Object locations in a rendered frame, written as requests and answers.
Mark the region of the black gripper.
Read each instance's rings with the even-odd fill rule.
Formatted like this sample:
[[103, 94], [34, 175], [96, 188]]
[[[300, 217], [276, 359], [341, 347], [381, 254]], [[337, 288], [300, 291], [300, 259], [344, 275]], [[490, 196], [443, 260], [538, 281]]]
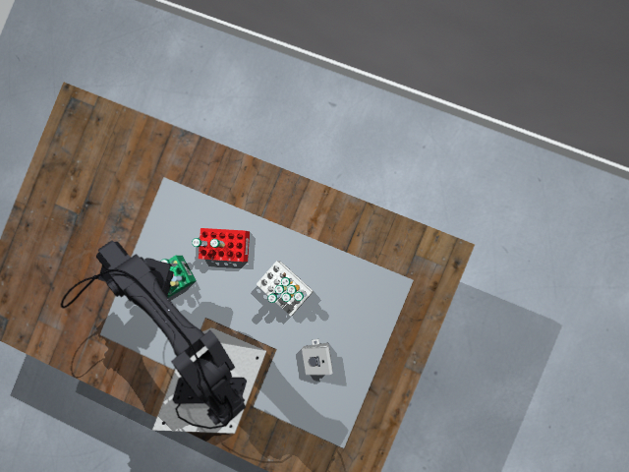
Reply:
[[172, 265], [168, 263], [160, 262], [151, 258], [146, 258], [144, 260], [148, 263], [149, 266], [155, 268], [155, 269], [152, 269], [152, 273], [158, 279], [163, 292], [168, 297], [168, 293], [171, 286], [170, 282], [174, 274], [174, 271], [170, 270], [170, 267]]

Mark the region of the green test tube rack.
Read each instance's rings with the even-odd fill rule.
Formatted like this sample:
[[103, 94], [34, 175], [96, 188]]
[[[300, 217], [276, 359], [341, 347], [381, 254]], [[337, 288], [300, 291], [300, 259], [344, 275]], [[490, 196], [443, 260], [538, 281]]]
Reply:
[[196, 282], [196, 279], [183, 256], [174, 256], [173, 258], [169, 259], [169, 261], [177, 261], [178, 264], [176, 266], [171, 266], [170, 270], [174, 271], [174, 276], [182, 276], [182, 280], [178, 281], [178, 286], [170, 287], [171, 290], [169, 290], [168, 298], [186, 288], [187, 286], [191, 285], [192, 283]]

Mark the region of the grey bench mat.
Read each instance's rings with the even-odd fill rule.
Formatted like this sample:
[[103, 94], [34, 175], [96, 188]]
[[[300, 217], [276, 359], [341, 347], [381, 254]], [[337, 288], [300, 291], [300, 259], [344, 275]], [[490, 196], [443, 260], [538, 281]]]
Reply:
[[[250, 231], [248, 261], [199, 259], [201, 228]], [[255, 408], [345, 447], [413, 279], [165, 177], [135, 254], [184, 257], [196, 282], [168, 299], [192, 325], [208, 318], [277, 349]], [[292, 316], [257, 286], [276, 261], [314, 291]], [[175, 370], [168, 339], [126, 296], [100, 335]], [[313, 339], [329, 344], [331, 375], [306, 375]]]

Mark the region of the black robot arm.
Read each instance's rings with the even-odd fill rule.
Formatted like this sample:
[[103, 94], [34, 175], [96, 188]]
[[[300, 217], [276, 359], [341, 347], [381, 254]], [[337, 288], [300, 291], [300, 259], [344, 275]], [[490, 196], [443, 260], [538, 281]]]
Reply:
[[[180, 377], [173, 395], [173, 402], [175, 404], [207, 404], [209, 407], [207, 415], [213, 423], [225, 425], [231, 418], [229, 401], [233, 412], [231, 420], [233, 420], [246, 408], [243, 394], [247, 380], [232, 377], [230, 371], [235, 366], [215, 334], [211, 330], [204, 334], [179, 312], [152, 273], [152, 269], [155, 268], [149, 266], [143, 257], [137, 254], [130, 257], [119, 242], [114, 243], [113, 240], [98, 251], [96, 257], [102, 264], [100, 273], [108, 269], [119, 269], [136, 279], [123, 272], [109, 271], [100, 275], [98, 280], [105, 281], [116, 297], [125, 295], [130, 302], [132, 301], [148, 313], [165, 333], [174, 349], [177, 357], [171, 362], [189, 386]], [[224, 396], [227, 397], [228, 401], [222, 405], [207, 388], [197, 360], [194, 362], [191, 360], [194, 354], [190, 347], [192, 346], [195, 353], [198, 353], [204, 345], [208, 350], [198, 357], [200, 366], [214, 396], [221, 402], [224, 402]]]

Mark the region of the red test tube rack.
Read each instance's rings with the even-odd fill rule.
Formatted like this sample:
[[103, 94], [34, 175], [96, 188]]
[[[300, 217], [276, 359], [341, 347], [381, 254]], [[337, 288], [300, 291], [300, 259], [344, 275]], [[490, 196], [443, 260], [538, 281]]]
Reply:
[[[201, 228], [200, 239], [206, 241], [207, 246], [200, 246], [199, 259], [233, 262], [248, 261], [250, 231]], [[210, 241], [212, 239], [223, 241], [225, 243], [224, 248], [211, 247]]]

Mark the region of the white tube rack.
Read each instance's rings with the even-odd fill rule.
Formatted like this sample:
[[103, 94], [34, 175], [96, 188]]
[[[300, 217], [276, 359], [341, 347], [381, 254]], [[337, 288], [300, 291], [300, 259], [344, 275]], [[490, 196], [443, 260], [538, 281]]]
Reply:
[[[282, 295], [287, 292], [284, 291], [281, 294], [281, 297], [276, 300], [276, 303], [290, 316], [292, 316], [301, 306], [302, 304], [310, 297], [310, 295], [314, 292], [311, 288], [301, 280], [292, 270], [290, 270], [285, 264], [281, 261], [276, 261], [275, 264], [268, 270], [268, 272], [261, 278], [261, 280], [257, 283], [257, 286], [262, 289], [267, 295], [271, 293], [275, 293], [275, 287], [281, 284], [281, 279], [284, 277], [292, 278], [293, 283], [290, 285], [299, 285], [300, 289], [297, 292], [306, 291], [307, 296], [303, 298], [301, 301], [296, 301], [294, 296], [291, 298], [289, 302], [284, 302], [282, 300]], [[289, 285], [289, 286], [290, 286]], [[295, 308], [295, 309], [294, 309]]]

